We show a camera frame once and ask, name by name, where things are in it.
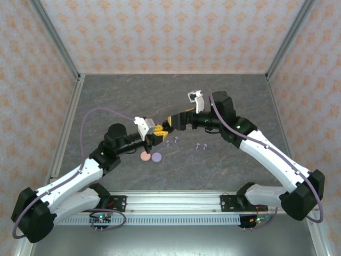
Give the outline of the aluminium corner post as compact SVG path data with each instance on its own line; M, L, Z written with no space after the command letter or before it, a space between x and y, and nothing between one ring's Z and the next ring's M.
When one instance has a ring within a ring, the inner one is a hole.
M271 78L275 75L276 70L281 65L284 60L289 48L291 47L294 39L296 38L298 32L300 31L302 25L304 24L306 18L311 12L311 9L315 5L316 0L304 0L304 3L299 10L294 22L292 23L290 29L288 30L283 42L281 43L278 51L275 54L274 59L272 60L268 71L265 73L265 77L267 81L270 81Z
M54 46L59 52L61 58L67 66L67 69L70 71L72 77L77 81L80 78L80 73L76 68L65 44L63 43L61 37L58 34L57 29L52 23L48 13L46 12L45 7L43 6L41 0L28 0L30 5L33 7L36 12L38 18L40 19L45 31L48 33L50 39L52 40Z

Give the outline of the aluminium table side rail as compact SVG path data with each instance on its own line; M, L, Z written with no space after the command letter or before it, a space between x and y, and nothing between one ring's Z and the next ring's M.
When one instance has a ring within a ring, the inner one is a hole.
M269 88L269 92L270 92L270 95L271 95L271 98L272 98L272 101L273 101L273 104L274 104L274 108L275 108L275 112L276 112L276 115L277 115L277 119L279 121L279 126L280 126L281 134L282 134L282 137L283 137L283 140L284 140L284 143L285 143L286 152L288 153L288 156L290 158L292 158L292 154L291 154L290 147L289 147L289 144L288 144L288 141L287 141L287 137L286 137L285 130L284 130L284 127L283 127L283 123L282 123L282 120L281 120L281 117L280 117L279 108L278 108L278 105L277 105L276 100L275 100L274 90L272 88L272 85L271 85L271 82L270 82L269 79L267 80L267 86Z
M48 171L47 183L50 183L51 180L55 180L59 176L61 164L69 139L69 134L71 131L72 123L79 102L79 97L84 84L84 79L85 74L80 74L80 76L76 80L76 84L69 101L66 116L64 118L64 123L61 129L58 145L56 147L55 154L53 160L51 161L50 168Z

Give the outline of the aluminium frame side bar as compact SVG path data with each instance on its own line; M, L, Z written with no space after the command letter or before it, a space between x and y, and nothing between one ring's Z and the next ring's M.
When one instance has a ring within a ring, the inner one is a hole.
M326 223L315 223L310 219L306 219L306 222L316 256L337 256L334 246L328 237L328 227Z
M14 256L30 256L32 249L33 244L31 244L27 239L21 239L17 244Z

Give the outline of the grey metal bottom sheet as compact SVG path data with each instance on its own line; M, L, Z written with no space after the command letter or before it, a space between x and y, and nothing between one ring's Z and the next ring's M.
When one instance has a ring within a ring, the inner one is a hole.
M306 224L277 219L243 231L238 226L126 226L106 232L58 226L31 256L316 256Z

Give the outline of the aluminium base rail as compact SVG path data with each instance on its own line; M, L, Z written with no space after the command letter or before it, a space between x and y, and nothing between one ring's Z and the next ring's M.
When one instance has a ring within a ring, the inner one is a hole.
M109 195L127 196L125 212L136 213L173 213L185 214L188 212L221 212L221 191L116 191L99 193L87 188L72 196L51 193L42 201L48 202L51 213L56 213L59 218L67 218L74 214L93 209L100 201L100 197Z

